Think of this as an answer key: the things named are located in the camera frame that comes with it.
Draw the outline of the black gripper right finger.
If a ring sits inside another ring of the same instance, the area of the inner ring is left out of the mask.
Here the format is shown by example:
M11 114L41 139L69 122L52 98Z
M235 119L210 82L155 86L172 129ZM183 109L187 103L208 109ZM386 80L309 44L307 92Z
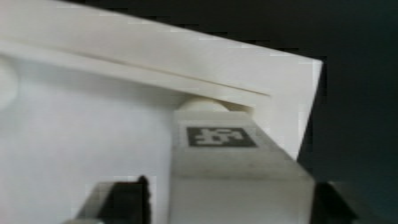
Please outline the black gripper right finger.
M380 217L341 182L316 184L309 224L380 224Z

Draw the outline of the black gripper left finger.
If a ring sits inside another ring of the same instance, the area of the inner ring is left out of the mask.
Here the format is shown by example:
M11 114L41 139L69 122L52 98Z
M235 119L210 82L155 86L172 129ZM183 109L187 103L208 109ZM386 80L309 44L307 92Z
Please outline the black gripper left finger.
M101 182L93 189L73 224L151 224L149 180Z

